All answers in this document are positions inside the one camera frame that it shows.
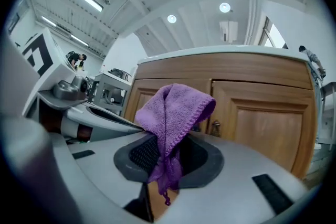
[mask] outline window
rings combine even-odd
[[[274,48],[287,48],[282,35],[269,18],[266,18],[259,45]]]

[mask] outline purple towel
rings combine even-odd
[[[166,198],[168,188],[178,189],[182,177],[180,153],[173,148],[198,122],[214,111],[216,101],[210,95],[182,84],[162,87],[140,109],[135,119],[149,132],[157,136],[160,158],[149,178],[157,181],[159,193]]]

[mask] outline black and white sign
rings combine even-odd
[[[31,44],[29,44],[22,54],[40,76],[42,76],[48,68],[53,65],[53,61],[43,35],[40,35]]]

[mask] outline wooden cabinet door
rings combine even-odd
[[[214,81],[222,138],[249,146],[297,177],[308,169],[316,136],[314,92],[262,83]]]
[[[195,88],[204,93],[211,93],[211,79],[138,79],[135,80],[125,110],[125,119],[134,122],[135,113],[150,100],[159,88],[179,83]],[[207,120],[200,124],[202,132],[206,131]]]

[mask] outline cabinet door handle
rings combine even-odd
[[[220,131],[220,125],[221,123],[218,120],[215,120],[211,127],[210,135],[220,137],[221,131]]]

